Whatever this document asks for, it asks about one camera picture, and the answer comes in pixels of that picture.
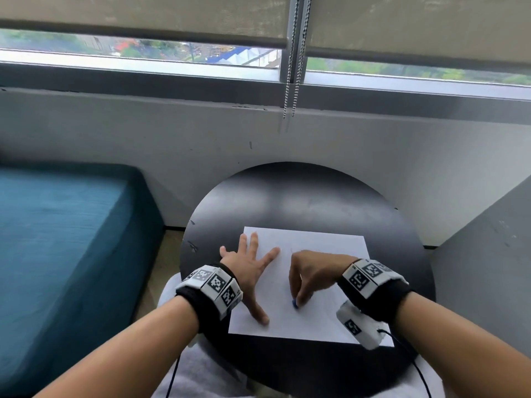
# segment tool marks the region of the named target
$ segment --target beige roller blind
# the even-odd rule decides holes
[[[309,55],[336,49],[528,64],[531,0],[312,0],[307,43]]]
[[[0,26],[284,46],[288,11],[289,0],[0,0]]]

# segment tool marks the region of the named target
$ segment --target hand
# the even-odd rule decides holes
[[[291,255],[289,288],[297,299],[297,306],[304,306],[312,294],[334,285],[350,264],[358,257],[345,254],[328,254],[302,250]]]
[[[234,273],[240,289],[243,292],[243,304],[247,306],[251,316],[263,325],[269,324],[269,317],[265,311],[256,302],[254,288],[260,275],[271,261],[276,259],[280,249],[273,248],[268,254],[264,255],[261,260],[256,260],[256,251],[258,250],[258,235],[256,232],[251,234],[251,243],[247,251],[247,236],[240,236],[238,252],[227,252],[224,246],[219,248],[221,263],[225,264]]]

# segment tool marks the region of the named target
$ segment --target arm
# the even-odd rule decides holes
[[[196,312],[177,296],[104,343],[35,397],[150,397],[198,329]]]
[[[269,318],[256,303],[254,288],[280,250],[276,247],[257,260],[257,249],[256,233],[251,235],[249,251],[243,234],[237,253],[221,247],[220,255],[234,273],[251,315],[267,324]],[[104,343],[35,397],[149,398],[198,329],[191,304],[177,296]]]
[[[289,283],[297,304],[336,283],[357,257],[293,254]],[[462,397],[530,397],[531,360],[477,325],[414,292],[393,323],[441,378]]]
[[[531,360],[453,311],[411,292],[394,325],[459,396],[531,396]]]

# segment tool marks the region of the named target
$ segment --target forearm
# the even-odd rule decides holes
[[[408,294],[395,327],[459,396],[531,396],[529,358],[437,303]]]
[[[149,398],[198,329],[196,312],[178,296],[97,348],[36,398]]]

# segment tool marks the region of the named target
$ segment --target gray wall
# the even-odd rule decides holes
[[[139,167],[170,226],[242,169],[301,161],[364,181],[439,245],[531,174],[529,151],[522,125],[304,109],[283,122],[274,107],[0,92],[0,156]]]
[[[531,357],[531,177],[431,260],[438,303]]]

